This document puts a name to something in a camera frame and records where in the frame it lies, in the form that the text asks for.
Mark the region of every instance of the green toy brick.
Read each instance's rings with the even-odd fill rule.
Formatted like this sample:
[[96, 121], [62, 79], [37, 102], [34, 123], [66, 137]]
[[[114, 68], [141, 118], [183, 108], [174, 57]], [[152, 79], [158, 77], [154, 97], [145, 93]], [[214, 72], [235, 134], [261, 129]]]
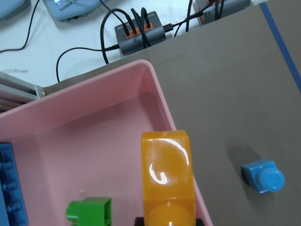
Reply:
[[66, 217], [77, 226], [111, 226], [111, 198], [88, 197], [72, 201]]

